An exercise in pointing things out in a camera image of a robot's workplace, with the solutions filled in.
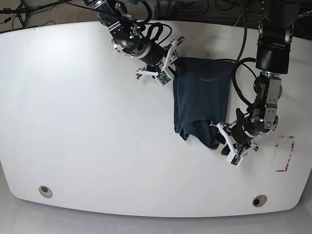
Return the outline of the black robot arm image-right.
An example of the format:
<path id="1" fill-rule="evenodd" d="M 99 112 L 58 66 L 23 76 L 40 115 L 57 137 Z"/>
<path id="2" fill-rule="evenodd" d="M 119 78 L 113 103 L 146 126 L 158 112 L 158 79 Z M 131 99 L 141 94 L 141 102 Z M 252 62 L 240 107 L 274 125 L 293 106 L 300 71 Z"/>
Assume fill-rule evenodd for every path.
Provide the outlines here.
<path id="1" fill-rule="evenodd" d="M 264 0 L 256 58 L 238 56 L 231 68 L 224 73 L 219 72 L 215 77 L 204 77 L 203 71 L 199 72 L 200 79 L 210 84 L 221 78 L 231 78 L 239 98 L 248 106 L 245 114 L 240 109 L 236 110 L 236 121 L 232 124 L 219 123 L 221 128 L 208 144 L 211 149 L 223 144 L 222 153 L 231 158 L 231 163 L 237 162 L 253 147 L 253 138 L 276 129 L 277 102 L 282 93 L 280 75 L 288 72 L 293 25 L 305 4 L 304 0 Z M 242 95 L 236 82 L 236 71 L 246 62 L 255 63 L 256 68 L 261 70 L 254 81 L 254 103 Z"/>

